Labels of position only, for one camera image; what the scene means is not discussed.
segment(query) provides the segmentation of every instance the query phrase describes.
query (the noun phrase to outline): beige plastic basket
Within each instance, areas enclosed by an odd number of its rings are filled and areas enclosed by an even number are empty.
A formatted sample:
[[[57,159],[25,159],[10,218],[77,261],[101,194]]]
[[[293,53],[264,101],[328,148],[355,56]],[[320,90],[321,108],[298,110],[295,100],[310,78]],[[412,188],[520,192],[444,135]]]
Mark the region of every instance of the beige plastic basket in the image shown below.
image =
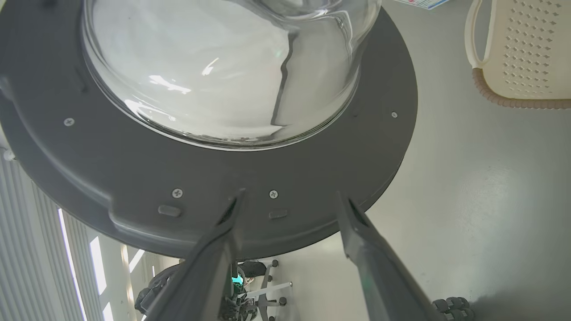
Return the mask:
[[[464,31],[480,93],[507,107],[571,108],[571,0],[493,0],[482,60],[474,44],[481,4],[473,0]]]

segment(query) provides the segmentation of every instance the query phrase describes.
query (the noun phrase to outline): screw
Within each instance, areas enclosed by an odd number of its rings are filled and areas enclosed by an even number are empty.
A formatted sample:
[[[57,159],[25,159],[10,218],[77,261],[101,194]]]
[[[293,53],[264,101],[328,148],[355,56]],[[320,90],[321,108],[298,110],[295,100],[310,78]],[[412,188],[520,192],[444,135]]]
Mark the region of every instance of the screw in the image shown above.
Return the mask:
[[[182,194],[183,194],[183,192],[180,188],[175,188],[174,190],[172,190],[172,193],[171,193],[172,197],[174,197],[174,198],[181,198]]]
[[[63,121],[63,124],[66,125],[67,127],[73,126],[73,124],[75,124],[75,119],[66,118],[66,120]]]

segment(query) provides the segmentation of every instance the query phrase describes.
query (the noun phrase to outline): basket handle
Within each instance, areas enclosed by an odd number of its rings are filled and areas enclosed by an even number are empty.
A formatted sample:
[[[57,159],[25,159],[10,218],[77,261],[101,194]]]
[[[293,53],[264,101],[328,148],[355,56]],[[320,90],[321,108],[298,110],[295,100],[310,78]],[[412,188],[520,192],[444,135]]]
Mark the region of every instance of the basket handle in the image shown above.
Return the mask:
[[[488,31],[488,42],[486,44],[486,53],[484,59],[480,60],[476,52],[476,44],[474,42],[474,30],[476,29],[476,18],[478,11],[482,5],[482,0],[473,0],[470,10],[468,11],[468,18],[464,27],[464,46],[466,47],[466,55],[472,68],[482,68],[488,61],[490,47],[492,44],[493,25],[496,17],[496,0],[492,1],[492,14],[490,17],[490,27]]]

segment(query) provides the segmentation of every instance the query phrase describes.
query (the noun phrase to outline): floor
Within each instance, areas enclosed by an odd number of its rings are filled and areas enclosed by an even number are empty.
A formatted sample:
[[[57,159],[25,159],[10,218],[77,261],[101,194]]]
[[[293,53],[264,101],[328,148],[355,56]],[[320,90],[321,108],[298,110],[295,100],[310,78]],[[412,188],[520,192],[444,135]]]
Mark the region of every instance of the floor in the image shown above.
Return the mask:
[[[383,1],[415,65],[419,113],[400,171],[367,215],[430,299],[464,296],[478,321],[569,319],[571,112],[480,96],[464,50],[470,4]],[[279,281],[293,282],[278,321],[368,320],[339,234],[278,258]]]

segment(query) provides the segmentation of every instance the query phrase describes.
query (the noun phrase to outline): transparent glass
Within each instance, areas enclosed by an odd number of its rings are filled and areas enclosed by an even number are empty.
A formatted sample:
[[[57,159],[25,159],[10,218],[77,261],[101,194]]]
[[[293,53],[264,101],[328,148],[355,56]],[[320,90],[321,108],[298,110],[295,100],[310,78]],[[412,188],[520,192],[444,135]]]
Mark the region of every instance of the transparent glass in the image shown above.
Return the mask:
[[[381,0],[86,0],[86,61],[148,127],[193,145],[288,145],[351,100]]]

